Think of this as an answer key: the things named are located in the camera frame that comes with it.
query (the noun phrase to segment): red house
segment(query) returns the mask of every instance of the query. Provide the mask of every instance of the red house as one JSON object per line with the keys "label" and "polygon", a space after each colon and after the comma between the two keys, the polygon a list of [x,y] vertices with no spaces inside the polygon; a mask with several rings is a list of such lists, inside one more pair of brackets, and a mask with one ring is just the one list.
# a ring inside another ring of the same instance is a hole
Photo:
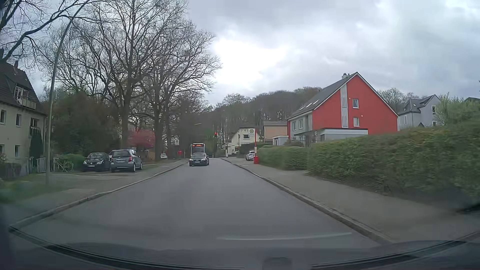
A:
{"label": "red house", "polygon": [[343,139],[397,131],[395,111],[358,73],[323,88],[288,118],[288,137],[304,141]]}

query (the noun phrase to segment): white car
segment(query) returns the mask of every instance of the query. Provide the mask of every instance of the white car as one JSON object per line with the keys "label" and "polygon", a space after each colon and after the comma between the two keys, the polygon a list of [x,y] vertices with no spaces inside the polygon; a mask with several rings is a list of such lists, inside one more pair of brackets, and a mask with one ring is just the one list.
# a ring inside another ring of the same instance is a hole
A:
{"label": "white car", "polygon": [[246,160],[253,160],[253,157],[255,157],[255,150],[250,150],[248,151],[248,154],[245,156]]}

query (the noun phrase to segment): gate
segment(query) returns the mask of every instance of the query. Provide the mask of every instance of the gate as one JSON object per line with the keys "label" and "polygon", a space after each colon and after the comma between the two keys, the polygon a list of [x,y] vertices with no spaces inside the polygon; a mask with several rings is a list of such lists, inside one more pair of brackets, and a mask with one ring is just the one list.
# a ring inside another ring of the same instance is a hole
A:
{"label": "gate", "polygon": [[46,158],[36,159],[36,172],[46,172],[47,171],[47,161]]}

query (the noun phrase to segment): sidewalk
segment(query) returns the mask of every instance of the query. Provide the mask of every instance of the sidewalk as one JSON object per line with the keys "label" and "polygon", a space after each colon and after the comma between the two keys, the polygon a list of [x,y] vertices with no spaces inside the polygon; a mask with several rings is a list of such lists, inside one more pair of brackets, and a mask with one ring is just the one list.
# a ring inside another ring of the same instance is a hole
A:
{"label": "sidewalk", "polygon": [[13,224],[24,218],[41,212],[65,205],[100,192],[110,191],[131,183],[135,183],[170,168],[187,163],[187,160],[179,160],[172,163],[149,166],[149,168],[136,173],[115,172],[100,174],[68,174],[54,173],[51,182],[67,187],[66,190],[46,193],[23,201],[6,204],[3,206],[7,224]]}
{"label": "sidewalk", "polygon": [[390,242],[454,240],[480,230],[480,219],[473,216],[321,180],[306,171],[283,171],[239,158],[224,160],[359,221]]}

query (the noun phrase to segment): dark sedan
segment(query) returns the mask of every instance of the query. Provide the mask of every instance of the dark sedan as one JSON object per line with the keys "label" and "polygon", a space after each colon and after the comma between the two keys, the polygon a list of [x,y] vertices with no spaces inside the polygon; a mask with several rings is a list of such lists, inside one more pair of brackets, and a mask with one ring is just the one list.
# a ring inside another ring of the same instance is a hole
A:
{"label": "dark sedan", "polygon": [[208,166],[210,159],[205,153],[193,153],[189,160],[190,166]]}
{"label": "dark sedan", "polygon": [[110,160],[108,159],[107,153],[90,153],[87,159],[84,161],[82,171],[106,171],[110,170]]}

